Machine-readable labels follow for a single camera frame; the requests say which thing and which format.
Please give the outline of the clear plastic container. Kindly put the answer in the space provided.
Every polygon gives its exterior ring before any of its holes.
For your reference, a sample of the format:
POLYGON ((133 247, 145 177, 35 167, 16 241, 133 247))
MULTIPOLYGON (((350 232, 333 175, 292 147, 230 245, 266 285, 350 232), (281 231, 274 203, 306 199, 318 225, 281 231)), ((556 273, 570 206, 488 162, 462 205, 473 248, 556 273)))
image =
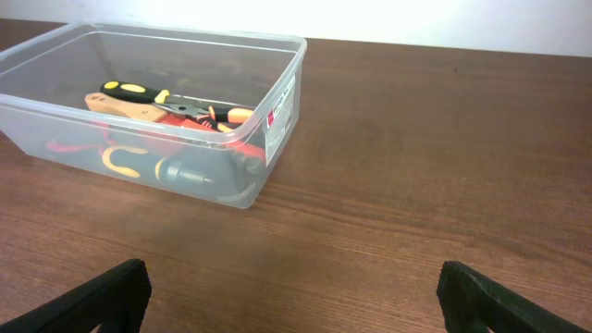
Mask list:
POLYGON ((298 120, 303 38, 70 23, 1 53, 24 153, 247 208, 298 120))

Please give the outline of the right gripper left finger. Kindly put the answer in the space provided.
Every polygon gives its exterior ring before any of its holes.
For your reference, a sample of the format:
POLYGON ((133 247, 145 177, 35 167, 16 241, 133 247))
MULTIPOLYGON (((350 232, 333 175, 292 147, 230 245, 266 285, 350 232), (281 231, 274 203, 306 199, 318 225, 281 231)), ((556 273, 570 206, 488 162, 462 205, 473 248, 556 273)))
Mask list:
POLYGON ((152 294, 143 260, 117 265, 1 325, 2 333, 138 333, 152 294))

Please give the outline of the orange scraper wooden handle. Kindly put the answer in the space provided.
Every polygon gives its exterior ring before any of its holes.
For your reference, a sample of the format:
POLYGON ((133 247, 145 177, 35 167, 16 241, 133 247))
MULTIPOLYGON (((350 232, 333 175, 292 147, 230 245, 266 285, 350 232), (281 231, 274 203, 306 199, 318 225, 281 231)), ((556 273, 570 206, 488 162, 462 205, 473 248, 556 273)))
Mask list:
POLYGON ((87 94, 84 101, 93 112, 174 126, 180 126, 183 122, 180 117, 170 115, 156 106, 121 101, 101 92, 87 94))

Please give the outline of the stubby yellow-black screwdriver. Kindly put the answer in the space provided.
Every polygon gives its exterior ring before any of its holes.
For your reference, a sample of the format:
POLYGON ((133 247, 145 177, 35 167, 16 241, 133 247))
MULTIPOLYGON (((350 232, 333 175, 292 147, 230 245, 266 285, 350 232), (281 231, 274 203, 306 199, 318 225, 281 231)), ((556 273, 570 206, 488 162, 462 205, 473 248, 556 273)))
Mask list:
POLYGON ((212 186, 216 181, 183 165, 178 159, 149 153, 146 149, 114 145, 102 153, 103 164, 111 171, 132 179, 147 179, 183 186, 212 186))

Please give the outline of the needle-nose pliers orange-black handles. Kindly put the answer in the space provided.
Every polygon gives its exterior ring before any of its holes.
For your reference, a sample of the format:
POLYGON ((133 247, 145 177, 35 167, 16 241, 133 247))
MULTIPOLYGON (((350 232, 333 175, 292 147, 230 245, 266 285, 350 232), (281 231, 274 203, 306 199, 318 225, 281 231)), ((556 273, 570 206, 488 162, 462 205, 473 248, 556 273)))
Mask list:
POLYGON ((201 108, 179 104, 155 104, 155 106, 179 118, 179 125, 183 128, 216 132, 233 131, 253 115, 251 109, 241 107, 209 105, 201 108))

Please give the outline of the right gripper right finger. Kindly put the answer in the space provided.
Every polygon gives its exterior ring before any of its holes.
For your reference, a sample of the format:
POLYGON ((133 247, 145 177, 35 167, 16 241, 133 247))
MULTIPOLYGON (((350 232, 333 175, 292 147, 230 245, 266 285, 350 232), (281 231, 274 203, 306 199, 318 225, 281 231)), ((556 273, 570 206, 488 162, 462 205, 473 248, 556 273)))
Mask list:
POLYGON ((443 264, 437 296, 449 333, 589 333, 459 261, 443 264))

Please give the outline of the orange socket rail with sockets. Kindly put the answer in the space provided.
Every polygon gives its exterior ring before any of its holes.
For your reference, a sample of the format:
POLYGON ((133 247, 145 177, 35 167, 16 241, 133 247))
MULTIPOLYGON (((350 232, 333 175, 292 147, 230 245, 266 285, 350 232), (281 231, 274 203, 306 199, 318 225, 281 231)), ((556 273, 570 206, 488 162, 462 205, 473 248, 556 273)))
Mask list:
POLYGON ((231 128, 212 117, 181 118, 167 115, 158 121, 159 124, 192 130, 193 142, 208 146, 212 149, 228 150, 231 159, 238 167, 244 168, 250 174, 262 174, 265 171, 266 155, 260 144, 252 144, 244 139, 212 140, 212 136, 230 134, 231 128))

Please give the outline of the metal file yellow-black handle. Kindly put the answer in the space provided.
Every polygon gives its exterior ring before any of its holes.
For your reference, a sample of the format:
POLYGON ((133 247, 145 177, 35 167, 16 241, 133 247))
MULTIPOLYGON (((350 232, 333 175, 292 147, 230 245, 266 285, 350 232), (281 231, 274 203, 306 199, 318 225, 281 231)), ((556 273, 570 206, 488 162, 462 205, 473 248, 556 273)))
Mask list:
POLYGON ((138 104, 178 104, 194 105, 201 108, 208 106, 244 107, 230 102, 200 99, 197 97, 174 94, 167 89, 153 89, 137 83, 111 80, 104 83, 100 92, 118 100, 138 104))

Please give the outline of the small red cutting pliers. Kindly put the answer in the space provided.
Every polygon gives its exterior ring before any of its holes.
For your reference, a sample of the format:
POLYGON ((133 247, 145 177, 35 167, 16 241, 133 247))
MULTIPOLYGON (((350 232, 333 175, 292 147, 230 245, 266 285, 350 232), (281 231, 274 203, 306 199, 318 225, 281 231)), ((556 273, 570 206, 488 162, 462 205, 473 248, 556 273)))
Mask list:
POLYGON ((104 150, 117 142, 110 135, 109 126, 87 126, 74 132, 56 134, 44 144, 44 147, 59 154, 81 154, 96 152, 102 154, 104 150))

